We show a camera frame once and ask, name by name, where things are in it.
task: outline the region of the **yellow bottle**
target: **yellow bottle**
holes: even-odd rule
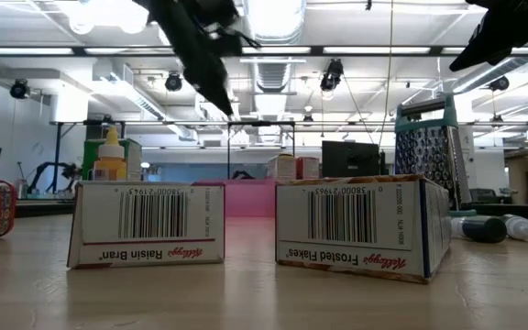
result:
[[[119,145],[117,129],[109,127],[105,143],[97,150],[99,159],[93,165],[94,181],[124,181],[127,179],[127,163],[124,147]]]

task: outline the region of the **white bottle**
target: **white bottle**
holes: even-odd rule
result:
[[[526,240],[528,239],[528,220],[513,214],[506,214],[502,217],[506,225],[507,233],[511,238]]]

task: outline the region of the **desk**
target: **desk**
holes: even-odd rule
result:
[[[225,264],[67,270],[70,217],[0,239],[0,329],[528,329],[528,243],[453,242],[431,285],[277,266],[270,219]]]

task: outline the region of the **ceiling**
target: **ceiling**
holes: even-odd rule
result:
[[[259,1],[270,2],[270,12],[262,15],[274,16],[275,12],[281,10],[281,5],[274,5],[282,4],[280,0]],[[391,26],[393,45],[462,46],[467,44],[483,15],[481,8],[468,6],[463,0],[394,0],[392,21],[390,1],[374,0],[370,11],[365,10],[365,1],[308,0],[306,3],[300,43],[307,46],[389,45]],[[236,4],[242,12],[241,1],[237,0]],[[71,30],[69,15],[79,6],[78,1],[0,0],[0,46],[163,45],[159,28],[155,25],[137,34],[127,34],[119,27],[95,27],[88,34],[76,34]],[[249,32],[246,19],[240,22],[238,28]],[[453,58],[448,57],[347,57],[342,59],[345,79],[337,86],[332,100],[322,101],[319,78],[331,58],[295,59],[305,62],[292,65],[291,83],[283,91],[287,95],[286,105],[279,119],[301,120],[305,114],[304,107],[310,105],[315,121],[358,120],[359,114],[370,121],[380,121],[386,114],[387,120],[390,120],[389,112],[419,92],[423,91],[416,96],[417,100],[429,98],[455,80],[481,70],[475,67],[453,73],[448,69]],[[104,100],[109,105],[90,106],[90,111],[109,112],[124,118],[139,117],[139,109],[126,98],[99,89],[99,82],[92,75],[92,67],[97,60],[0,58],[0,72],[5,74],[6,70],[11,72],[12,69],[58,70],[89,88],[92,93],[106,94]],[[201,119],[193,111],[196,93],[189,84],[185,82],[178,92],[167,92],[164,87],[168,73],[181,69],[176,59],[125,57],[113,61],[117,66],[126,64],[132,69],[135,74],[134,85],[149,95],[169,117],[179,120]],[[254,105],[253,65],[240,63],[240,59],[233,58],[225,59],[225,66],[229,86],[239,102],[239,114],[245,118],[256,116],[258,109]],[[505,92],[496,93],[494,102],[489,90],[476,90],[469,94],[474,119],[489,120],[494,111],[501,113],[528,104],[528,64],[506,76],[511,81],[511,87]],[[528,121],[528,109],[510,120]],[[494,136],[510,138],[525,129],[514,127]],[[491,131],[492,128],[479,130]]]

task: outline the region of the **kellogg's logo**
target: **kellogg's logo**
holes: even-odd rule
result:
[[[407,260],[403,258],[383,258],[381,254],[372,253],[365,257],[363,262],[368,264],[380,264],[382,269],[400,270],[407,265]]]
[[[201,257],[202,254],[202,248],[184,249],[184,247],[176,247],[167,253],[169,257],[182,256],[183,259],[195,259],[197,257]]]

